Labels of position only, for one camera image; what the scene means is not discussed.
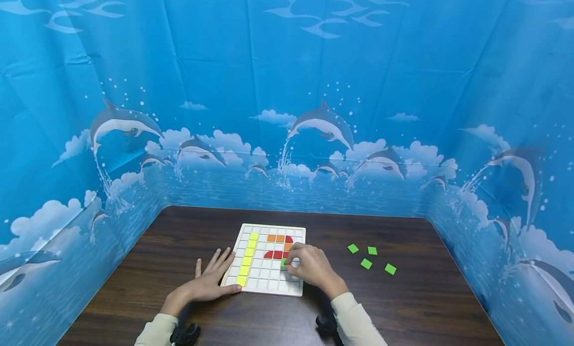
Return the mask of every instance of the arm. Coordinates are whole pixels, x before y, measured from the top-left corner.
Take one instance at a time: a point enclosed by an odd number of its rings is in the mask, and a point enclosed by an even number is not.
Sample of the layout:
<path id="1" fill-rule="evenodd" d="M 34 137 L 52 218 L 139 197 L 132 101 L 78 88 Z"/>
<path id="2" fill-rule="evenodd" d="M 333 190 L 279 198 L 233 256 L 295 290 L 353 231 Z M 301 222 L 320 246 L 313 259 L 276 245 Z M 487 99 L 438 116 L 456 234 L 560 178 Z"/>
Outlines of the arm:
<path id="1" fill-rule="evenodd" d="M 294 258 L 299 259 L 298 267 L 291 265 Z M 288 253 L 286 269 L 291 275 L 319 287 L 328 296 L 335 312 L 337 332 L 345 346 L 387 346 L 365 309 L 355 301 L 321 249 L 294 244 Z"/>
<path id="2" fill-rule="evenodd" d="M 235 253 L 227 248 L 219 257 L 217 249 L 205 271 L 201 273 L 201 259 L 197 259 L 195 279 L 173 290 L 151 323 L 147 323 L 135 346 L 171 346 L 169 338 L 177 327 L 177 318 L 189 302 L 211 301 L 241 291 L 239 285 L 218 286 L 219 280 L 231 266 Z"/>

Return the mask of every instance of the blue curtain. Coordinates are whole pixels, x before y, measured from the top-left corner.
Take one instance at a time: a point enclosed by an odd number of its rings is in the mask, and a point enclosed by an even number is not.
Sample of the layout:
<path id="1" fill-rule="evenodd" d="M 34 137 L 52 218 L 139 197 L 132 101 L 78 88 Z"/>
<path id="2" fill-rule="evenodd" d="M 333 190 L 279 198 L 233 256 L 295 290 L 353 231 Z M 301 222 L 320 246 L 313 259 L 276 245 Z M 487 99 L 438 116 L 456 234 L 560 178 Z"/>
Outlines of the blue curtain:
<path id="1" fill-rule="evenodd" d="M 0 26 L 1 345 L 55 345 L 169 205 L 427 218 L 506 345 L 574 340 L 574 0 L 0 0 Z"/>

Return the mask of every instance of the white sleeve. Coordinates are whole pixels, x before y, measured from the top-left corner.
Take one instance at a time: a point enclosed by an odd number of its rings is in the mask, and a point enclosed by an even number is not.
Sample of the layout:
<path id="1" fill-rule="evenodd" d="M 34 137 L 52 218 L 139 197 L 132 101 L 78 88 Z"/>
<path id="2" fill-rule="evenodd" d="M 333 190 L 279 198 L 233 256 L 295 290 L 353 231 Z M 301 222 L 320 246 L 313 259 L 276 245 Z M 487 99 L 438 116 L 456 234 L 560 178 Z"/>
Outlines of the white sleeve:
<path id="1" fill-rule="evenodd" d="M 177 318 L 166 314 L 157 314 L 136 340 L 134 346 L 171 346 L 169 338 L 177 327 Z"/>
<path id="2" fill-rule="evenodd" d="M 331 301 L 337 332 L 345 346 L 387 346 L 371 318 L 351 293 L 344 293 Z"/>

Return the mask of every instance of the hand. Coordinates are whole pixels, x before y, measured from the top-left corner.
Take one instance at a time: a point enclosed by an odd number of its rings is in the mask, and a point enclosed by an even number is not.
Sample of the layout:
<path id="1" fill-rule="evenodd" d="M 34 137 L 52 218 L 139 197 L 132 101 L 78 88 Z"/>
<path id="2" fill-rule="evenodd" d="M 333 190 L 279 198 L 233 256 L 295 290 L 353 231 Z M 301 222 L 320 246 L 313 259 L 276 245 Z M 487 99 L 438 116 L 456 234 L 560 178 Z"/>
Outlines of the hand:
<path id="1" fill-rule="evenodd" d="M 201 259 L 195 265 L 195 279 L 188 281 L 171 292 L 163 304 L 160 313 L 178 317 L 185 305 L 192 301 L 211 301 L 224 295 L 241 291 L 239 285 L 219 286 L 219 280 L 231 266 L 235 252 L 227 248 L 223 255 L 221 249 L 215 251 L 205 271 L 201 273 Z"/>
<path id="2" fill-rule="evenodd" d="M 299 258 L 298 267 L 291 265 L 294 258 Z M 333 271 L 325 253 L 312 245 L 295 243 L 288 252 L 286 269 L 290 275 L 319 287 L 330 300 L 349 291 L 343 279 Z"/>

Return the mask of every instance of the grid board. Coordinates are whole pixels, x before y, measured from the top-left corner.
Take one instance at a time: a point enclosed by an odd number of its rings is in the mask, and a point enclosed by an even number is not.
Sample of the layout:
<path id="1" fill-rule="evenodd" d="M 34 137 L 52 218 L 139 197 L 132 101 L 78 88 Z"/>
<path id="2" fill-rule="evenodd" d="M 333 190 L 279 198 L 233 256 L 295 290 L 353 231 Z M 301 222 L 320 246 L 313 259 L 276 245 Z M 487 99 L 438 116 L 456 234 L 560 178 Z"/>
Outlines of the grid board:
<path id="1" fill-rule="evenodd" d="M 305 228 L 243 224 L 235 241 L 235 259 L 223 275 L 222 286 L 239 284 L 243 292 L 303 296 L 303 280 L 281 268 L 291 245 L 305 243 Z M 297 267 L 299 260 L 291 263 Z"/>

